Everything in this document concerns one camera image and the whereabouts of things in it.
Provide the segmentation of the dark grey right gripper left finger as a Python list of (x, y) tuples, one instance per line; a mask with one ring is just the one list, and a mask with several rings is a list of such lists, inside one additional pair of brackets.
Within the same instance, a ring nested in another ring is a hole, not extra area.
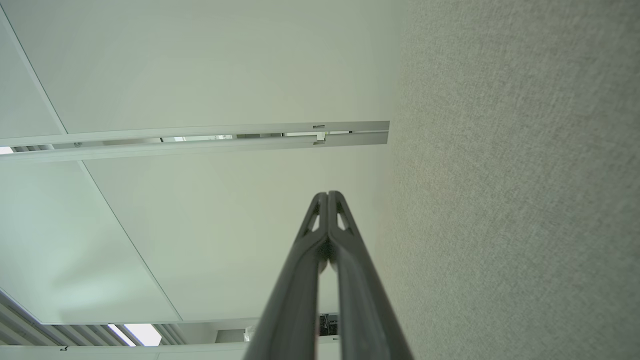
[(328, 198), (312, 198), (243, 360), (316, 360), (319, 276), (330, 257)]

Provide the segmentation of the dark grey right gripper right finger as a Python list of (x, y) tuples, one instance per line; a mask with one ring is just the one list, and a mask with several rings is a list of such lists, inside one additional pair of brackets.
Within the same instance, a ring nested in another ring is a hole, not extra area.
[(345, 196), (328, 193), (342, 360), (414, 360)]

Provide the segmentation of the white ceiling light panel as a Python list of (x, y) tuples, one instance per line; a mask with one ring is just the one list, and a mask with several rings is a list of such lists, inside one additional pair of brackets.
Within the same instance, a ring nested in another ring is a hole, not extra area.
[(157, 347), (162, 342), (162, 335), (151, 324), (108, 324), (107, 326), (130, 347)]

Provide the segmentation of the grey aluminium partition post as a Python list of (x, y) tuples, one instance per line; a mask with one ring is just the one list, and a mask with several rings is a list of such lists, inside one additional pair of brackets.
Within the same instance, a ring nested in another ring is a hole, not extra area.
[(0, 138), (0, 164), (384, 145), (389, 121), (311, 121), (112, 130)]

